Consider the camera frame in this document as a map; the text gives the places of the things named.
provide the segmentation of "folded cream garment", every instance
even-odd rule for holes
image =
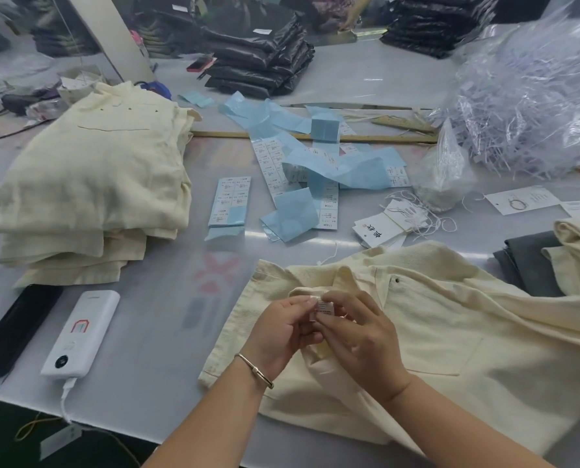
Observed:
[[[555,235],[563,246],[544,248],[557,284],[567,296],[580,296],[580,220],[557,220]]]
[[[536,453],[580,418],[580,296],[531,297],[429,241],[375,248],[325,266],[260,261],[200,374],[212,385],[257,317],[295,293],[367,291],[396,324],[405,367]],[[375,443],[419,450],[325,344],[294,355],[260,412]]]
[[[183,152],[201,117],[126,82],[99,84],[29,142],[0,186],[0,263],[17,286],[118,280],[146,236],[188,225]]]

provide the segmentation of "dark gray fabric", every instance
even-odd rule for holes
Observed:
[[[504,250],[496,251],[505,281],[534,297],[563,297],[552,263],[542,254],[543,248],[561,246],[552,231],[520,236],[505,241]]]

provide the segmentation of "person's left hand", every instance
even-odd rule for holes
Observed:
[[[268,379],[275,379],[297,350],[323,341],[323,334],[309,322],[317,302],[313,296],[272,302],[255,322],[240,353]]]

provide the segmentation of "white power bank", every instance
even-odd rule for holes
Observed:
[[[83,292],[49,353],[41,375],[56,379],[85,376],[120,298],[115,291]]]

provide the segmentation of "silver bracelet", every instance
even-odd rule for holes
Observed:
[[[234,355],[234,358],[236,356],[239,356],[245,363],[247,363],[249,368],[251,368],[251,372],[253,374],[255,374],[257,377],[259,377],[260,379],[262,379],[262,381],[264,381],[266,383],[266,385],[268,386],[269,389],[272,389],[273,387],[275,387],[275,385],[272,383],[272,381],[270,379],[268,379],[267,377],[265,377],[264,373],[261,372],[259,369],[257,369],[256,366],[252,362],[250,362],[248,359],[246,359],[240,353],[236,353]]]

